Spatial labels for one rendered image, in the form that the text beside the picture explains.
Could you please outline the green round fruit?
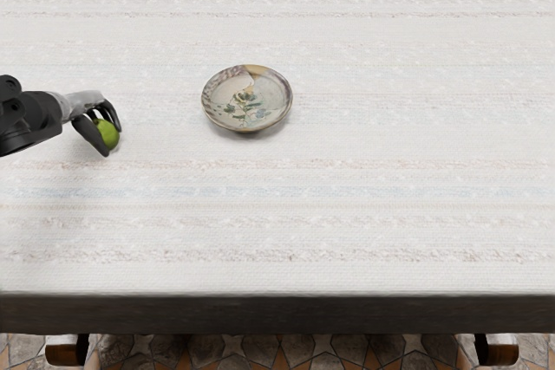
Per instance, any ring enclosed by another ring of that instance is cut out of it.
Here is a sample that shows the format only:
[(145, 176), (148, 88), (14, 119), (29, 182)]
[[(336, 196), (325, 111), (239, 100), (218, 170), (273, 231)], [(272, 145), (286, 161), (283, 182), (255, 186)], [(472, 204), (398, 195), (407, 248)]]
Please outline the green round fruit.
[(104, 145), (109, 151), (114, 150), (120, 141), (120, 133), (115, 125), (104, 119), (93, 119), (93, 123), (99, 131)]

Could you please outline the patterned ceramic plate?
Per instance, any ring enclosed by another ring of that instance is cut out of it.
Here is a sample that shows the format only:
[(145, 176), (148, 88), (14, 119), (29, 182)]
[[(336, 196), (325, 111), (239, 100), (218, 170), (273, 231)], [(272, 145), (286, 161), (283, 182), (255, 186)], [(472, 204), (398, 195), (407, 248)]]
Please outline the patterned ceramic plate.
[(274, 69), (254, 64), (219, 71), (201, 93), (208, 119), (235, 133), (255, 133), (276, 125), (292, 102), (290, 83)]

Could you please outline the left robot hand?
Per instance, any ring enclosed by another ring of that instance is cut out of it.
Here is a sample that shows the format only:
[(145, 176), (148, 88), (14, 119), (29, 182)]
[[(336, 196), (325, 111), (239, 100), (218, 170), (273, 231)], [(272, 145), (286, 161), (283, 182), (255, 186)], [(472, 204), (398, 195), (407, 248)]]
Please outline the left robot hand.
[(98, 90), (85, 90), (70, 94), (49, 92), (62, 110), (62, 124), (70, 122), (73, 128), (103, 157), (110, 150), (92, 121), (95, 111), (121, 132), (119, 116), (112, 103)]

